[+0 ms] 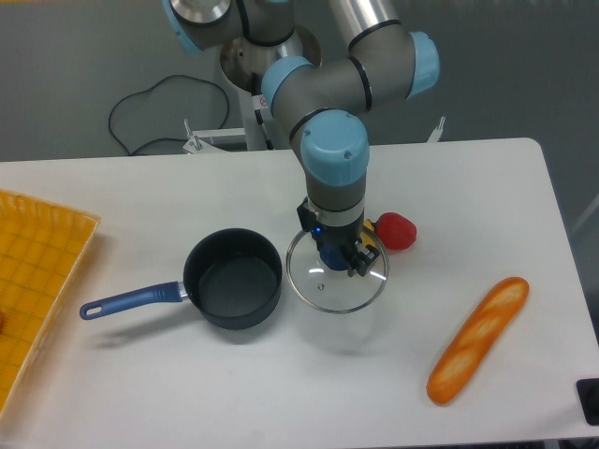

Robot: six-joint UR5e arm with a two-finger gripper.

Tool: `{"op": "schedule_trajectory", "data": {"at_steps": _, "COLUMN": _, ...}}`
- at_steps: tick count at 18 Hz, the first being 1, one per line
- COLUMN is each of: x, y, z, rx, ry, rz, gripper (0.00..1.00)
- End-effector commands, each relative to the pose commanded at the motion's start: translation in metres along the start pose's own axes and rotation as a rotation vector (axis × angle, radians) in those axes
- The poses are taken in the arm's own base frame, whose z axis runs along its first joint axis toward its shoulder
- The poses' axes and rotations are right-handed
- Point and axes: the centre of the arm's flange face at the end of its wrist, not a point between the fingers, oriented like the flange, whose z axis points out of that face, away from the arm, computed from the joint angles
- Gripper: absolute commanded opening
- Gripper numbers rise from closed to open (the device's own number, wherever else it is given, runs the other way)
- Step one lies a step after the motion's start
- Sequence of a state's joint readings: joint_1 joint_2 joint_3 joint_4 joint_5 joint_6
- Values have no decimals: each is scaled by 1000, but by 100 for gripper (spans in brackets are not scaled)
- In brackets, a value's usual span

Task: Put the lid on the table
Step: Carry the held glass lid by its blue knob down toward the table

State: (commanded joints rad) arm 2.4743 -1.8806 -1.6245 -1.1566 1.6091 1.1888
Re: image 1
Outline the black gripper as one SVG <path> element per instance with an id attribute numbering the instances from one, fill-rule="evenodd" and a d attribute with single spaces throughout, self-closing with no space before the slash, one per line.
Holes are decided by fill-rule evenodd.
<path id="1" fill-rule="evenodd" d="M 361 238 L 364 203 L 365 197 L 349 209 L 332 211 L 320 208 L 306 196 L 297 207 L 302 230 L 313 236 L 318 249 L 329 245 L 340 251 L 348 277 L 371 271 L 379 257 L 379 250 Z"/>

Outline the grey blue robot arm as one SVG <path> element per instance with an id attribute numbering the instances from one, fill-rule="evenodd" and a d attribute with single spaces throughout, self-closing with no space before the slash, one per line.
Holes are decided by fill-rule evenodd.
<path id="1" fill-rule="evenodd" d="M 379 252 L 361 238 L 370 146 L 359 116 L 430 89 L 440 72 L 434 42 L 406 31 L 389 1 L 334 1 L 347 54 L 316 65 L 302 52 L 289 1 L 167 1 L 163 8 L 190 51 L 233 41 L 274 51 L 257 75 L 259 91 L 305 174 L 301 228 L 329 268 L 365 275 Z"/>

